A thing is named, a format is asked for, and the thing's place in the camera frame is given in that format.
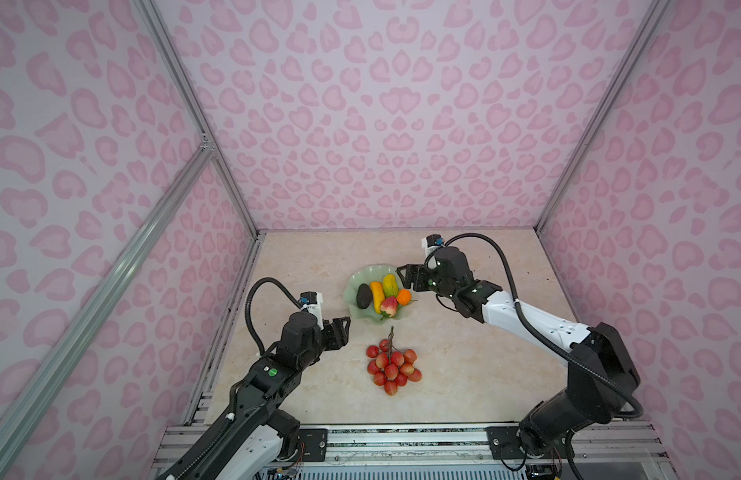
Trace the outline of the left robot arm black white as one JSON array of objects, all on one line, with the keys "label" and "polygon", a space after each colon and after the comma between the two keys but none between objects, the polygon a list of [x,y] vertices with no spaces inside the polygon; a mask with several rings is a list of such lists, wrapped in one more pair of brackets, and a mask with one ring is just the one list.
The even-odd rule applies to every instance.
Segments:
[{"label": "left robot arm black white", "polygon": [[228,394],[228,405],[162,479],[254,479],[268,464],[298,460],[300,421],[280,406],[302,374],[350,339],[350,318],[320,320],[304,308]]}]

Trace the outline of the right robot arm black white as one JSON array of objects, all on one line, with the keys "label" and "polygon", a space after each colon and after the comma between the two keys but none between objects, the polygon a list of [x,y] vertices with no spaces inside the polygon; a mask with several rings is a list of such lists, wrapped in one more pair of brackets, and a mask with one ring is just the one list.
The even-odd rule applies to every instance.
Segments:
[{"label": "right robot arm black white", "polygon": [[520,421],[510,448],[540,458],[587,427],[640,418],[644,407],[635,392],[641,380],[618,330],[572,322],[524,302],[508,257],[496,252],[506,285],[476,277],[466,254],[452,245],[427,247],[422,263],[397,273],[404,288],[432,292],[464,318],[500,328],[564,364],[565,386]]}]

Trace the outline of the yellow green fake mango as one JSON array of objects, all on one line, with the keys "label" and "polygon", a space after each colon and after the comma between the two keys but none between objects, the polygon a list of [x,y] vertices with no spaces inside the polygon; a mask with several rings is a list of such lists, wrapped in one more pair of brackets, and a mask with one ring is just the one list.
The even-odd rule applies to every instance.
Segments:
[{"label": "yellow green fake mango", "polygon": [[390,273],[386,275],[383,279],[382,286],[386,298],[397,297],[399,295],[400,288],[395,274]]}]

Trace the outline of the yellow fake fruit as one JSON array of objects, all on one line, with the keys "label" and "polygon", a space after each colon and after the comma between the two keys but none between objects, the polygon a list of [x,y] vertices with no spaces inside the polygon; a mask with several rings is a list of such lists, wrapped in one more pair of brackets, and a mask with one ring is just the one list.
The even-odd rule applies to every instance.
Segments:
[{"label": "yellow fake fruit", "polygon": [[380,304],[386,299],[386,297],[384,296],[382,283],[373,281],[370,284],[370,291],[372,291],[373,294],[374,310],[376,311],[376,314],[381,315]]}]

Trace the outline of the orange fake tangerine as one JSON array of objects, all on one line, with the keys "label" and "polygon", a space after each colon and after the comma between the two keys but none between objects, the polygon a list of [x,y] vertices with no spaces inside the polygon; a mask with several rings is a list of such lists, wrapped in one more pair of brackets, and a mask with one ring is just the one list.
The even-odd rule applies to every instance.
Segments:
[{"label": "orange fake tangerine", "polygon": [[412,302],[412,293],[409,290],[402,289],[398,293],[397,299],[400,305],[408,305]]}]

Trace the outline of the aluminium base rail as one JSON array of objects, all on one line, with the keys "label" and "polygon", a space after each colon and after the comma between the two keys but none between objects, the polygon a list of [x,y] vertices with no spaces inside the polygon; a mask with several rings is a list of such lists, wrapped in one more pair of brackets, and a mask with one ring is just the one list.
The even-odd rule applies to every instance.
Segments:
[{"label": "aluminium base rail", "polygon": [[675,479],[644,421],[588,427],[522,461],[494,460],[486,428],[504,424],[305,425],[328,429],[324,462],[276,460],[254,479]]}]

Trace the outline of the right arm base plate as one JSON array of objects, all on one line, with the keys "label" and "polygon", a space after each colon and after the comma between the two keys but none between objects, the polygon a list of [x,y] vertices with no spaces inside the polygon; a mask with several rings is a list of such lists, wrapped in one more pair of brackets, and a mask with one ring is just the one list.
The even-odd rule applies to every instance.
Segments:
[{"label": "right arm base plate", "polygon": [[518,425],[495,425],[486,428],[488,446],[494,460],[522,461],[527,459],[519,436]]}]

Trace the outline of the left aluminium frame strut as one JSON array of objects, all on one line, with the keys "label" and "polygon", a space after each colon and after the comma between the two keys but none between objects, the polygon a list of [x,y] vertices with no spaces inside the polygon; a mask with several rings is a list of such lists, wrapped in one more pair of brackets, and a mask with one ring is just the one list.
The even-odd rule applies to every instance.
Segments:
[{"label": "left aluminium frame strut", "polygon": [[44,419],[211,159],[212,147],[198,148],[0,420],[0,478],[6,475]]}]

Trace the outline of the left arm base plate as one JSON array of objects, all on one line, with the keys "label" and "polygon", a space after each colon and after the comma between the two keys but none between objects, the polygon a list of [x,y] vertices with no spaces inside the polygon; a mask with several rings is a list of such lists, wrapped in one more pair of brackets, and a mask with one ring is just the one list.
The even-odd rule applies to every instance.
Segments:
[{"label": "left arm base plate", "polygon": [[328,429],[298,428],[284,436],[278,460],[286,462],[300,460],[308,463],[324,462],[327,449]]}]

